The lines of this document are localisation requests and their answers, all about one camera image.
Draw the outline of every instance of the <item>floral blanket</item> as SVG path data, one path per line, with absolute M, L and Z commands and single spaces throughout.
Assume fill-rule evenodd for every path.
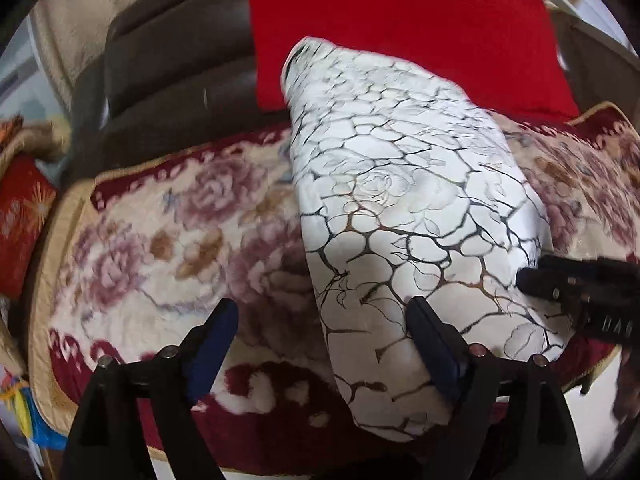
M 82 212 L 50 319 L 53 372 L 79 402 L 103 354 L 179 344 L 222 297 L 239 334 L 192 410 L 224 468 L 309 474 L 392 446 L 338 394 L 300 235 L 290 129 L 225 139 L 103 178 Z M 150 446 L 161 449 L 142 403 Z

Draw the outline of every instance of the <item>red cushion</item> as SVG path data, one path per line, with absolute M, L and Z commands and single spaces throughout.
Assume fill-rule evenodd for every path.
M 32 156 L 12 160 L 0 180 L 0 294 L 20 296 L 31 252 L 55 197 Z
M 416 62 L 480 107 L 578 114 L 542 0 L 249 0 L 264 110 L 285 107 L 280 72 L 304 36 Z

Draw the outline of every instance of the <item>clamp jaw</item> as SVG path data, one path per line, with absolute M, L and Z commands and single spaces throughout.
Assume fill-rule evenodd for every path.
M 543 256 L 537 269 L 519 270 L 516 286 L 530 296 L 561 303 L 576 332 L 640 347 L 640 267 L 636 264 Z
M 543 355 L 518 362 L 468 345 L 422 297 L 408 303 L 406 326 L 436 388 L 454 405 L 421 478 L 586 478 L 571 414 Z M 505 396 L 506 416 L 492 425 L 496 399 Z
M 190 410 L 210 392 L 237 331 L 238 306 L 221 300 L 180 346 L 130 364 L 101 357 L 71 427 L 60 478 L 156 480 L 138 413 L 138 399 L 150 399 L 175 477 L 222 480 Z

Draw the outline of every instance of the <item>crackle pattern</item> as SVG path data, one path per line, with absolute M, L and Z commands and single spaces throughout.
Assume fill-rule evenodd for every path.
M 358 425 L 410 440 L 448 419 L 406 333 L 412 296 L 498 355 L 561 353 L 568 319 L 513 286 L 551 248 L 544 206 L 459 86 L 312 38 L 293 49 L 282 84 L 306 257 Z

